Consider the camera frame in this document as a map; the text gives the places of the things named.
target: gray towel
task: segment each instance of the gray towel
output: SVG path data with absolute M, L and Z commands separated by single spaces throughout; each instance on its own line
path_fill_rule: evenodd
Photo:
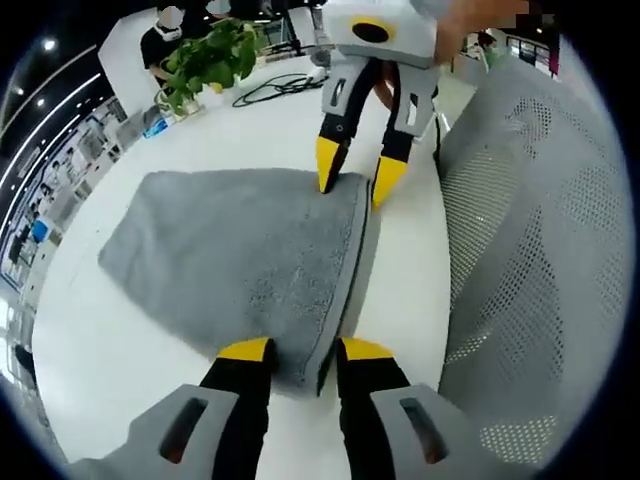
M 279 389 L 317 394 L 347 305 L 370 207 L 369 182 L 314 172 L 147 175 L 99 264 L 165 329 L 214 358 L 276 340 Z

